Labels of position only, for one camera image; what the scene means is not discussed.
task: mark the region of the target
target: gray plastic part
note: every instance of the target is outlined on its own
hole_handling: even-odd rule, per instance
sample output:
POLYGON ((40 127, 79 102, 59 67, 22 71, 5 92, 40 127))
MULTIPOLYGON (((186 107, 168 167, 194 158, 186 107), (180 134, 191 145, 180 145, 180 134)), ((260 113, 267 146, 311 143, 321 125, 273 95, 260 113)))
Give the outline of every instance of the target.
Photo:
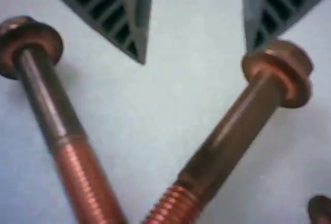
POLYGON ((320 0, 243 0, 247 51, 262 48, 289 29, 320 0))
POLYGON ((62 0, 89 26, 145 64, 152 0, 62 0))

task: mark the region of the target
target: copper-colored bolt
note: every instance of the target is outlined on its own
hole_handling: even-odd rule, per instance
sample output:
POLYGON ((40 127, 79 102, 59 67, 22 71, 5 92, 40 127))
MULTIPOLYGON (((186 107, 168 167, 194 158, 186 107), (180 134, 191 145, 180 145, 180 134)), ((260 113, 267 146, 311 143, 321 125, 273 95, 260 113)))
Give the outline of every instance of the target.
POLYGON ((58 32, 30 17, 14 17, 0 25, 0 74, 22 81, 78 221, 125 223, 54 71, 62 51, 58 32))
POLYGON ((279 107, 298 108, 311 95, 313 65, 303 50, 276 41, 245 55, 249 85, 179 173, 145 223, 192 223, 215 196, 254 138, 279 107))
POLYGON ((309 200, 308 214, 311 224, 331 224, 331 199, 315 196, 309 200))

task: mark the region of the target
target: white background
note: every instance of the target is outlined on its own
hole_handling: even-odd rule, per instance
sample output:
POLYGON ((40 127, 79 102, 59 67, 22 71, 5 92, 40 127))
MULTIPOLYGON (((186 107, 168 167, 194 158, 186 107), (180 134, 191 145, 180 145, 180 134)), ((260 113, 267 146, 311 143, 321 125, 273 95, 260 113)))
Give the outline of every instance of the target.
MULTIPOLYGON (((313 98, 280 109, 205 209, 201 223, 308 223, 331 196, 331 0, 284 38, 311 55, 313 98)), ((65 42, 57 72, 130 223, 139 221, 246 86, 242 0, 153 0, 147 64, 138 65, 60 0, 0 0, 65 42)), ((0 78, 0 223, 74 223, 17 81, 0 78)))

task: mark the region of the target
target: bolt shank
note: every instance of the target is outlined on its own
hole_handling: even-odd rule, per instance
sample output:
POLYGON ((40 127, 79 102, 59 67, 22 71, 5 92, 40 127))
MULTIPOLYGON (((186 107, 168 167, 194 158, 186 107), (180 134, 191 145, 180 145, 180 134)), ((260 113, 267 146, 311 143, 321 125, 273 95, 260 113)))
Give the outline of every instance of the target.
POLYGON ((126 223, 45 50, 18 51, 14 64, 79 223, 126 223))
POLYGON ((279 107, 285 88, 271 72, 260 72, 229 109, 179 174, 177 185, 189 187, 208 202, 279 107))
POLYGON ((16 53, 14 63, 50 149, 68 135, 83 135, 71 102, 45 50, 34 45, 16 53))

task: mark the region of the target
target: screw thread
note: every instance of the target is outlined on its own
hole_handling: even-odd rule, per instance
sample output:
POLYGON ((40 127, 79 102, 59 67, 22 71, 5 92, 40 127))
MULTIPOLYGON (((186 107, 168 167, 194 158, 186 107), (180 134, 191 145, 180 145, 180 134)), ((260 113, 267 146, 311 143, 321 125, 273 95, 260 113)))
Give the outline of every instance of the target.
POLYGON ((84 139, 62 145, 54 159, 80 223, 126 223, 108 180, 84 139))
POLYGON ((144 223, 193 223, 202 208, 203 205, 191 191, 173 185, 164 193, 144 223))

